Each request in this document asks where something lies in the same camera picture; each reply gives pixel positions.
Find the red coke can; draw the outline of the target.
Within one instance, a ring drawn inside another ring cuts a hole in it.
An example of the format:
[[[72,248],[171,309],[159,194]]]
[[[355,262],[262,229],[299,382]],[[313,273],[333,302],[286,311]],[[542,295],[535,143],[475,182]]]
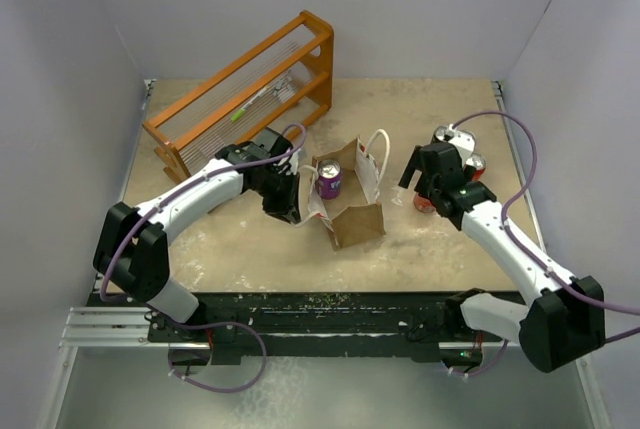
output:
[[[422,197],[420,194],[416,193],[413,198],[414,208],[421,213],[433,213],[435,211],[435,207],[431,203],[431,201],[425,197]]]
[[[464,165],[464,174],[471,181],[478,181],[486,171],[486,160],[481,154],[472,153]]]

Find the purple fanta can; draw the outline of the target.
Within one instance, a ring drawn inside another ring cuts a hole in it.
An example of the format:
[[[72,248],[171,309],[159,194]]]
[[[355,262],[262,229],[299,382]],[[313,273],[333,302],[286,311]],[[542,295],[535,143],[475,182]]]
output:
[[[342,168],[332,159],[325,159],[318,163],[318,178],[316,189],[319,196],[325,200],[332,200],[339,196],[342,182]]]

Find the dark black soda can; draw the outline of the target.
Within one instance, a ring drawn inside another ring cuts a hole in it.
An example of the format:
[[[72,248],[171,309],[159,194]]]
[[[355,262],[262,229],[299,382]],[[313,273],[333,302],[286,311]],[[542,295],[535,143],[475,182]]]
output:
[[[433,142],[448,142],[450,139],[449,127],[445,125],[438,126],[432,135]]]

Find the watermelon print canvas bag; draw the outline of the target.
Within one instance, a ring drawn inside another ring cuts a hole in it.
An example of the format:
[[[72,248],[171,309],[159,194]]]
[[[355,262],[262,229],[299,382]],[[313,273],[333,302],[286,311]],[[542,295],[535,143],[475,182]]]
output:
[[[310,185],[307,215],[298,225],[312,220],[322,222],[336,250],[384,236],[380,189],[390,152],[388,133],[378,129],[367,142],[355,138],[339,150],[314,156],[309,165],[302,167],[309,172]],[[325,159],[337,161],[342,168],[341,191],[332,200],[322,199],[316,189],[318,163]]]

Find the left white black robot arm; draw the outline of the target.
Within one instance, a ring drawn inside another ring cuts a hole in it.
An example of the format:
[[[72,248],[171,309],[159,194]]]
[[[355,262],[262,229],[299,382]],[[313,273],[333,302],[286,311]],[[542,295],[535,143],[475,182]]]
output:
[[[247,191],[261,197],[266,215],[299,224],[302,147],[265,128],[252,140],[219,149],[201,170],[167,192],[136,206],[113,205],[97,243],[94,269],[105,285],[115,284],[171,319],[171,330],[182,340],[198,339],[210,321],[208,309],[172,276],[171,244],[204,215]]]

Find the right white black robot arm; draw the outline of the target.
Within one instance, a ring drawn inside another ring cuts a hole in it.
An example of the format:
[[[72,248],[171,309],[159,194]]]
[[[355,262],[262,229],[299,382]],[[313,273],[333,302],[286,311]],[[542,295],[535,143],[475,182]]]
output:
[[[512,303],[471,289],[450,298],[446,332],[467,340],[477,331],[517,343],[528,361],[549,373],[605,344],[604,290],[591,276],[578,278],[546,254],[505,214],[496,196],[463,170],[449,142],[416,146],[400,187],[414,188],[441,217],[478,244],[515,284]]]

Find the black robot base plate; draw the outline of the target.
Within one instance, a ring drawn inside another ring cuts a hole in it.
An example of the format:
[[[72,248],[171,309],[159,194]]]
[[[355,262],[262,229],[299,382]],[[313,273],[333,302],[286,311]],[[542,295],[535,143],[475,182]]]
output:
[[[213,349],[212,363],[245,356],[408,358],[475,369],[493,336],[446,323],[448,292],[201,293],[182,329],[146,314],[156,343]]]

